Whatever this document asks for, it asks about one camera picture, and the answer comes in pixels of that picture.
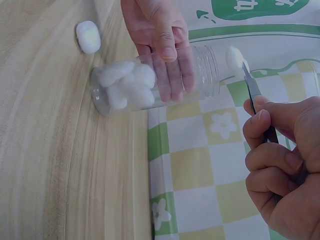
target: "cotton ball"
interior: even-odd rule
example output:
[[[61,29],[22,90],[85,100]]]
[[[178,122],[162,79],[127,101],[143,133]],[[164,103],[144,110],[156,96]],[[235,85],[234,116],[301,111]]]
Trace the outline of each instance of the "cotton ball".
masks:
[[[129,74],[135,67],[132,61],[118,61],[108,64],[100,73],[99,82],[107,88]]]
[[[108,95],[109,104],[112,109],[121,110],[127,107],[128,100],[124,92],[117,84],[107,87],[106,93]]]
[[[84,21],[79,23],[75,32],[80,48],[85,54],[94,54],[100,49],[100,34],[94,22]]]
[[[152,89],[155,86],[156,75],[154,70],[147,64],[139,64],[133,70],[134,80]]]
[[[121,88],[125,90],[130,103],[137,109],[145,109],[155,103],[155,96],[145,84],[126,79],[121,82]]]
[[[244,59],[240,50],[233,46],[229,47],[229,49],[226,51],[225,60],[230,70],[239,79],[243,79],[246,75],[243,70],[243,63],[248,69],[248,72],[250,72],[248,62]]]

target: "bottle neck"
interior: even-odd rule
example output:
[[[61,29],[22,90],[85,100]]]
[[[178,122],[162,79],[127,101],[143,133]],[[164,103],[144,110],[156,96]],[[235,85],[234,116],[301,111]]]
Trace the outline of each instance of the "bottle neck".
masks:
[[[220,79],[215,53],[210,46],[193,47],[198,70],[198,90],[200,94],[212,97],[219,94]]]

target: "green and white checkered pattern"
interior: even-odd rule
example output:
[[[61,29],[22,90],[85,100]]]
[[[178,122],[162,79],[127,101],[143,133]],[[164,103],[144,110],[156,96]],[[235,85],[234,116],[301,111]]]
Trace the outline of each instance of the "green and white checkered pattern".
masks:
[[[318,95],[320,61],[252,73],[261,93],[279,103]],[[284,240],[271,231],[245,185],[250,151],[242,133],[249,118],[244,81],[231,77],[220,94],[149,111],[148,158],[156,240]],[[295,144],[278,135],[281,144]]]

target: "metal tweezers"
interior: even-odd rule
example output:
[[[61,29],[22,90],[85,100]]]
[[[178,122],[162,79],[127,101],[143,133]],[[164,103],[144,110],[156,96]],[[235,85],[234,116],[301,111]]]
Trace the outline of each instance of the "metal tweezers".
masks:
[[[261,92],[259,90],[259,87],[256,81],[251,77],[244,63],[242,64],[242,68],[245,74],[244,80],[248,88],[251,107],[252,107],[253,113],[257,114],[257,111],[254,106],[254,101],[257,96],[261,96]],[[273,126],[270,126],[270,128],[263,134],[263,143],[277,143],[277,144],[279,143],[276,129]],[[281,198],[282,198],[281,196],[275,194],[274,195],[275,204],[277,204],[281,200]]]

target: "hand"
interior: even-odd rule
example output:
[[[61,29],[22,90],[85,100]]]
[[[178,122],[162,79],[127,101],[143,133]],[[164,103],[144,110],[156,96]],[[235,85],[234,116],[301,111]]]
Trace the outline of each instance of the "hand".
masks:
[[[154,68],[161,100],[180,101],[184,89],[193,92],[191,51],[186,48],[179,55],[176,50],[188,47],[189,38],[187,24],[174,1],[121,0],[121,8],[138,54],[150,56],[157,52],[146,63]]]
[[[257,115],[243,126],[251,152],[245,163],[248,193],[269,227],[290,240],[320,239],[320,98],[299,103],[273,103],[256,98]],[[244,109],[253,115],[250,101]],[[297,144],[290,151],[276,143],[263,143],[263,133],[276,127]],[[295,179],[307,169],[302,185]],[[283,198],[275,204],[274,194]]]

